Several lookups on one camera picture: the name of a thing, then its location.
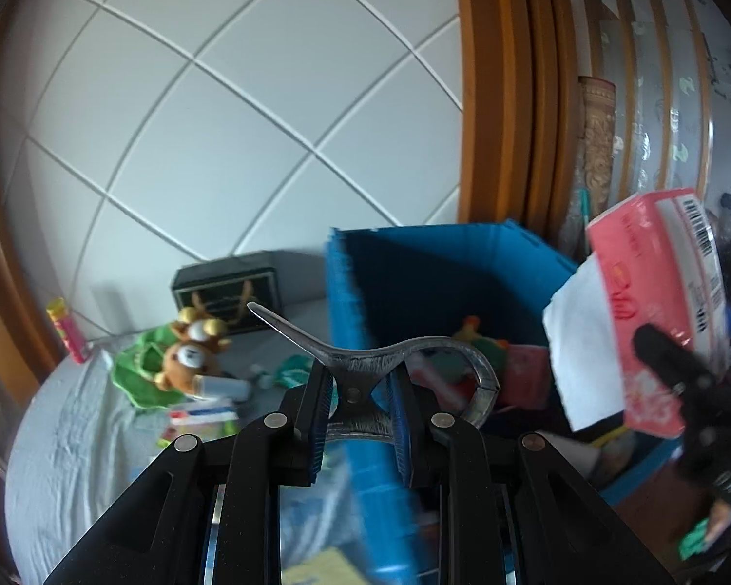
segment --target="white tiled wall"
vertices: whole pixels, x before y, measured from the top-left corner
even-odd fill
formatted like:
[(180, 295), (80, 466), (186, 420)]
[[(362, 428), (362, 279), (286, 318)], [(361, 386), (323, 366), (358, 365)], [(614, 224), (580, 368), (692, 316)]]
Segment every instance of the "white tiled wall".
[(454, 221), (461, 100), (457, 0), (16, 0), (21, 264), (90, 337), (167, 322), (199, 259), (286, 250), (293, 296), (322, 294), (329, 227)]

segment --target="screw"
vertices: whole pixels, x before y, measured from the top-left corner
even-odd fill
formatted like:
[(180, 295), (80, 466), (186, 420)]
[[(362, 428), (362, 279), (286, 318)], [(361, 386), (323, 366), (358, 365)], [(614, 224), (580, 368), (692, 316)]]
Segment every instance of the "screw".
[(198, 445), (198, 438), (194, 435), (182, 435), (176, 438), (176, 442), (173, 443), (173, 448), (179, 453), (186, 453), (191, 451)]
[(541, 451), (545, 444), (546, 441), (544, 438), (536, 433), (529, 433), (522, 439), (522, 445), (528, 449), (528, 451)]
[(351, 405), (356, 405), (360, 402), (360, 390), (356, 387), (350, 387), (347, 389), (347, 402)]
[(715, 430), (712, 427), (702, 429), (701, 432), (698, 434), (698, 441), (701, 443), (702, 446), (710, 446), (716, 438), (717, 433), (715, 433)]
[(279, 429), (287, 424), (287, 416), (283, 413), (269, 413), (263, 423), (269, 429)]
[(440, 429), (448, 429), (453, 424), (455, 424), (454, 417), (450, 416), (449, 413), (443, 412), (433, 414), (433, 417), (430, 419), (430, 421)]

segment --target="pink tissue package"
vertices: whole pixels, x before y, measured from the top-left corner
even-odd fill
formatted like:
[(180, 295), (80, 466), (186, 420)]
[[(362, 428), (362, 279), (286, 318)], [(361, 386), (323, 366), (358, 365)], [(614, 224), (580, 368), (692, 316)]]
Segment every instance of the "pink tissue package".
[(623, 369), (625, 424), (659, 437), (682, 433), (680, 402), (636, 358), (636, 329), (653, 323), (700, 356), (727, 369), (723, 281), (703, 204), (692, 189), (632, 196), (588, 227), (614, 318)]

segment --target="white tissue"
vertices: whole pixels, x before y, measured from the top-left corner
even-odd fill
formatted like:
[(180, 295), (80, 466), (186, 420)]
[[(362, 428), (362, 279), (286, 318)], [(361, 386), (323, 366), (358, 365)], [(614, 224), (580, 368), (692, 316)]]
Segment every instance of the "white tissue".
[(622, 369), (596, 254), (553, 295), (543, 321), (571, 429), (579, 431), (623, 411)]

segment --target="barcode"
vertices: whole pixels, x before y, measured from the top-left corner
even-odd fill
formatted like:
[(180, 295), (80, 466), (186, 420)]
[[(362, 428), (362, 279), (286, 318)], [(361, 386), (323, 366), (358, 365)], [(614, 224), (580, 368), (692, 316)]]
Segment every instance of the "barcode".
[(720, 277), (716, 274), (710, 279), (710, 287), (712, 289), (712, 309), (715, 310), (723, 303), (723, 286), (720, 285)]
[(702, 216), (694, 199), (684, 200), (682, 207), (685, 209), (688, 220), (693, 228), (693, 235), (696, 237), (696, 244), (702, 251), (702, 255), (707, 257), (712, 254), (712, 241), (710, 240), (710, 232), (707, 230), (706, 221)]
[(706, 330), (706, 310), (704, 306), (699, 306), (696, 310), (696, 333), (702, 333)]

